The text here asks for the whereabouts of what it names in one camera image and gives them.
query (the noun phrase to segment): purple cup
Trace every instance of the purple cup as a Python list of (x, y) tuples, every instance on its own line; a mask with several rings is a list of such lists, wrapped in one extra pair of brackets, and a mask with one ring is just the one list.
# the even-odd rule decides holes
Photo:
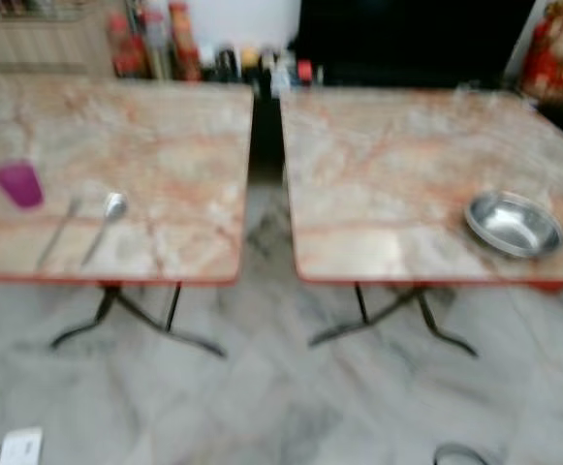
[(33, 166), (24, 160), (0, 166), (0, 186), (20, 208), (39, 205), (44, 199)]

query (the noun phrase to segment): white electrical plug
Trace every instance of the white electrical plug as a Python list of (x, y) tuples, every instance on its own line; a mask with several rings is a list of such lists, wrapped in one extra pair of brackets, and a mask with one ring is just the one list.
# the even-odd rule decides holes
[(0, 465), (40, 465), (42, 428), (10, 431), (3, 439)]

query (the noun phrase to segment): steel spoon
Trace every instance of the steel spoon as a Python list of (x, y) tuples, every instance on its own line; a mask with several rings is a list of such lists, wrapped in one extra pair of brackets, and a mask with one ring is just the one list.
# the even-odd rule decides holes
[(126, 214), (126, 210), (128, 209), (128, 202), (126, 201), (126, 197), (121, 194), (116, 194), (114, 192), (110, 193), (107, 196), (107, 200), (105, 201), (105, 212), (103, 215), (103, 224), (98, 230), (96, 237), (94, 237), (94, 241), (89, 246), (83, 261), (81, 262), (81, 266), (87, 264), (89, 260), (93, 257), (96, 249), (98, 248), (98, 244), (100, 244), (101, 240), (105, 236), (105, 232), (107, 231), (107, 226), (115, 223), (117, 220), (122, 218)]
[(73, 219), (75, 216), (77, 216), (78, 209), (80, 208), (80, 204), (81, 204), (81, 201), (80, 201), (79, 197), (72, 197), (70, 199), (70, 203), (68, 204), (68, 211), (61, 218), (61, 221), (59, 222), (57, 229), (52, 234), (50, 241), (47, 243), (47, 245), (45, 246), (45, 249), (42, 251), (42, 254), (38, 258), (38, 261), (36, 262), (36, 269), (40, 269), (42, 267), (42, 265), (45, 263), (46, 259), (48, 258), (48, 255), (50, 254), (53, 247), (57, 243), (57, 240), (59, 240), (61, 233), (64, 231), (66, 224), (71, 219)]

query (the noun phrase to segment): steel bowl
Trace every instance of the steel bowl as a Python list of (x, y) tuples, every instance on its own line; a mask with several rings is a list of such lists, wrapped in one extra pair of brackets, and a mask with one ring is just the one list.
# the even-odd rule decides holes
[(543, 257), (563, 245), (559, 222), (545, 209), (516, 194), (481, 194), (466, 207), (465, 217), (479, 238), (514, 257)]

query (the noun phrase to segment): folding table base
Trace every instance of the folding table base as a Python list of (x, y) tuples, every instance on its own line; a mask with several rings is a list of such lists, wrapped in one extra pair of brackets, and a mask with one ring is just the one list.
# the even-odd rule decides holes
[(369, 316), (367, 314), (367, 310), (365, 309), (365, 300), (362, 296), (362, 290), (358, 284), (355, 285), (355, 292), (357, 294), (357, 300), (359, 301), (359, 310), (361, 320), (355, 323), (347, 323), (344, 325), (337, 325), (332, 327), (331, 329), (327, 329), (322, 331), (319, 334), (316, 334), (314, 337), (311, 338), (309, 341), (309, 347), (318, 346), (324, 342), (330, 341), (332, 339), (336, 339), (338, 337), (345, 336), (347, 334), (351, 334), (353, 332), (362, 331), (364, 329), (368, 329), (372, 326), (377, 325), (382, 320), (384, 320), (387, 316), (391, 315), (395, 310), (400, 309), (405, 304), (409, 303), (410, 301), (416, 299), (419, 301), (419, 306), (421, 307), (421, 313), (423, 315), (423, 320), (429, 329), (429, 332), (438, 339), (445, 341), (449, 344), (453, 344), (457, 346), (459, 349), (466, 352), (471, 357), (478, 357), (478, 353), (475, 349), (468, 345), (464, 340), (458, 338), (455, 335), (448, 334), (447, 332), (443, 332), (438, 325), (436, 325), (436, 320), (434, 319), (434, 315), (431, 312), (429, 305), (427, 304), (427, 300), (425, 299), (425, 292), (427, 288), (413, 288), (410, 291), (400, 295), (391, 305), (380, 310), (373, 316)]
[(179, 342), (183, 342), (185, 344), (189, 344), (191, 346), (199, 347), (207, 352), (215, 354), (218, 357), (226, 357), (227, 353), (223, 348), (218, 346), (213, 342), (209, 342), (200, 336), (195, 334), (191, 334), (184, 331), (173, 331), (172, 330), (172, 322), (173, 316), (175, 315), (175, 307), (177, 306), (177, 300), (180, 295), (180, 286), (175, 287), (175, 292), (173, 293), (172, 299), (172, 307), (170, 309), (169, 316), (167, 317), (167, 321), (164, 325), (155, 322), (152, 318), (147, 316), (139, 307), (138, 305), (133, 302), (130, 298), (128, 298), (124, 293), (122, 293), (121, 288), (119, 286), (106, 286), (103, 287), (105, 294), (103, 295), (103, 299), (100, 302), (98, 307), (98, 311), (96, 312), (96, 316), (92, 321), (87, 324), (80, 325), (77, 327), (73, 327), (65, 331), (64, 333), (60, 334), (57, 338), (55, 338), (51, 343), (50, 347), (52, 349), (56, 349), (59, 347), (64, 341), (70, 339), (71, 337), (80, 334), (82, 332), (86, 332), (94, 327), (98, 326), (102, 323), (114, 303), (119, 303), (125, 310), (130, 312), (132, 315), (137, 317), (140, 321), (145, 323), (146, 325), (150, 326), (152, 329), (164, 334), (171, 339), (174, 339)]

